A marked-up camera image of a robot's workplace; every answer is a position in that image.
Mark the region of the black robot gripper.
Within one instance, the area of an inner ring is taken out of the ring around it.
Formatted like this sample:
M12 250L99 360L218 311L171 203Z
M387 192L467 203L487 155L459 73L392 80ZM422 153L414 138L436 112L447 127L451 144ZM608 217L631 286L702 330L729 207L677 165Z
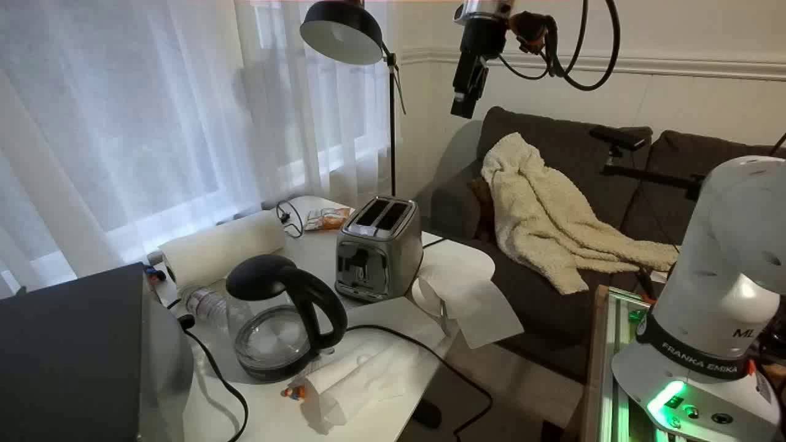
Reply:
M459 117L471 117L475 106L484 93L487 83L487 61L497 60L507 44L507 23L505 20L470 20L465 25L459 44L459 63L453 79L453 112Z

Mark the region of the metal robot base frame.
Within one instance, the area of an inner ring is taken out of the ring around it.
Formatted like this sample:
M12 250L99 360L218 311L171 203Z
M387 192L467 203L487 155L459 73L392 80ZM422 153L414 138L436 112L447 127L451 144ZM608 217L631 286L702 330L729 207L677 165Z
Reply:
M641 295L600 286L583 437L589 442L785 442L781 400L748 360L738 381L658 368L640 351Z

